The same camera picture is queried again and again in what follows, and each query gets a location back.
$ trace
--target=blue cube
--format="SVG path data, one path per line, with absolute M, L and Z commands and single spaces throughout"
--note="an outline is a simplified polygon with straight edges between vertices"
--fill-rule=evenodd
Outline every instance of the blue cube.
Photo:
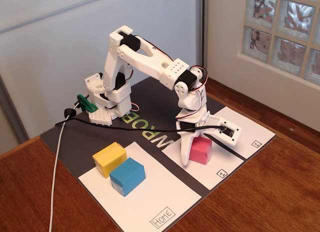
M 109 175 L 112 187 L 124 197 L 146 178 L 144 166 L 132 158 L 128 158 Z

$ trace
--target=number 2 label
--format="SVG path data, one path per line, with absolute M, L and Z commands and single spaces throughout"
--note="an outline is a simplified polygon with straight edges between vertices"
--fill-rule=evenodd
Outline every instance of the number 2 label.
M 259 148 L 261 145 L 262 145 L 262 144 L 261 144 L 259 141 L 257 141 L 257 140 L 255 140 L 255 141 L 252 143 L 252 146 L 254 146 L 254 147 L 256 147 L 256 148 Z

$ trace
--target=pink cube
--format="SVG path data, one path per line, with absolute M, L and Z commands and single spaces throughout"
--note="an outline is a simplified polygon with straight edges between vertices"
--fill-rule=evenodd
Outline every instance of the pink cube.
M 206 165 L 211 159 L 212 141 L 201 136 L 195 137 L 192 142 L 189 160 Z

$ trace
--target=white cable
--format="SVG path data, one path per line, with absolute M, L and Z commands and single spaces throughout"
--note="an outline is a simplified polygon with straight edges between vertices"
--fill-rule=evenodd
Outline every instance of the white cable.
M 79 102 L 75 104 L 75 106 L 72 108 L 73 110 L 79 105 Z M 62 132 L 64 131 L 66 122 L 63 123 L 59 139 L 58 139 L 58 146 L 56 148 L 56 154 L 55 154 L 55 161 L 54 161 L 54 167 L 53 167 L 53 176 L 52 176 L 52 188 L 51 188 L 51 206 L 50 206 L 50 225 L 49 225 L 49 232 L 52 231 L 52 223 L 54 219 L 54 191 L 55 191 L 55 181 L 56 181 L 56 170 L 57 170 L 57 164 L 58 164 L 58 155 L 60 150 L 60 142 L 62 137 Z

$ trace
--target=black cable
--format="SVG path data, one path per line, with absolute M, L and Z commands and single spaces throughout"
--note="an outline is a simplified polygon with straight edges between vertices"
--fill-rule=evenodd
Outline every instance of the black cable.
M 164 133 L 168 133 L 168 132 L 194 132 L 194 131 L 204 130 L 204 129 L 219 129 L 219 130 L 223 130 L 224 129 L 224 127 L 222 125 L 206 125 L 206 126 L 200 126 L 200 127 L 195 127 L 195 128 L 184 128 L 184 129 L 150 129 L 150 128 L 111 127 L 111 126 L 107 126 L 107 125 L 91 123 L 91 122 L 82 120 L 80 118 L 74 118 L 74 117 L 66 119 L 64 121 L 61 121 L 59 123 L 56 123 L 54 126 L 58 126 L 58 125 L 63 124 L 64 122 L 69 122 L 69 121 L 72 121 L 72 120 L 80 121 L 82 123 L 85 123 L 85 124 L 91 125 L 91 126 L 107 128 L 107 129 L 111 129 L 111 130 L 123 130 L 123 131 L 148 131 L 148 132 L 164 132 Z

